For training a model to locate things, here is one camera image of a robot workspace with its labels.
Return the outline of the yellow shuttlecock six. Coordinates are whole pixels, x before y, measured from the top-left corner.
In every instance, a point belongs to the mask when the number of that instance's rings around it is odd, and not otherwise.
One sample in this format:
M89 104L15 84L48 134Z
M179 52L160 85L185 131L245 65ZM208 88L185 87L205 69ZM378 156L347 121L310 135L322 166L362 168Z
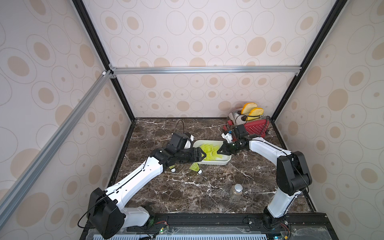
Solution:
M190 169L191 171L196 172L198 175L201 175L202 172L203 172L203 171L201 170L201 168L200 168L200 166L199 166L198 163L193 163L193 164L189 167L189 169Z

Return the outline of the yellow shuttlecock nine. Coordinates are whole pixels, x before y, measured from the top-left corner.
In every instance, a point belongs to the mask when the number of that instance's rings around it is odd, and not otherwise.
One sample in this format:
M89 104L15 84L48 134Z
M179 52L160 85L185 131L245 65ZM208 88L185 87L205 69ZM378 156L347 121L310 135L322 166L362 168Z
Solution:
M175 168L175 165L172 165L172 166L169 166L170 170L172 173L175 173L176 172L176 168Z

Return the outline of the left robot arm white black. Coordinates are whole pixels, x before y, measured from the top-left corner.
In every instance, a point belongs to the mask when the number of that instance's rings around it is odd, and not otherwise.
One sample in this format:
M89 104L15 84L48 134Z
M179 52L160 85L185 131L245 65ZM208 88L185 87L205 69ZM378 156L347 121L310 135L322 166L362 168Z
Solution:
M200 147L195 148L193 140L189 133L174 133L164 148L153 150L127 177L105 190L97 188L92 191L85 217L104 239L110 239L123 228L147 224L151 215L145 208L127 208L126 204L170 166L204 160L206 153Z

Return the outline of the yellow shuttlecock two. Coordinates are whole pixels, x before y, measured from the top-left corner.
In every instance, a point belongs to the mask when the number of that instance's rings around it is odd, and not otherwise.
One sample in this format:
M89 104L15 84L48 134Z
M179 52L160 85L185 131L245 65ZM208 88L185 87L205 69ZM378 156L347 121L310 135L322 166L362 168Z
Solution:
M200 148L205 152L217 152L217 150L220 148L220 145L213 145L213 144L202 144Z

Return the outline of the yellow shuttlecock seven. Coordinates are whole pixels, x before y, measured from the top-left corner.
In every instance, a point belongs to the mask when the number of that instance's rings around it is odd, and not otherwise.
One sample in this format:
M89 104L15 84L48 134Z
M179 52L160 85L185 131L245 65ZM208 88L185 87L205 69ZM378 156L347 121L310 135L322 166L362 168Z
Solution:
M221 161L223 159L222 155L218 155L217 152L208 152L205 161Z

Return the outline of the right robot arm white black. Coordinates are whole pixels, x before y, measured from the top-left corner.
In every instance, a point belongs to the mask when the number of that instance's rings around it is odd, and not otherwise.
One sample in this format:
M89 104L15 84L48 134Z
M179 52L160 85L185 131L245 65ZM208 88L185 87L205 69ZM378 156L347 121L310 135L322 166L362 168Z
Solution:
M218 154L235 155L250 150L269 160L276 166L277 191L264 209L263 225L267 230L280 226L294 199L313 182L303 153L291 152L273 145L257 134L249 134L244 125L224 128L223 145Z

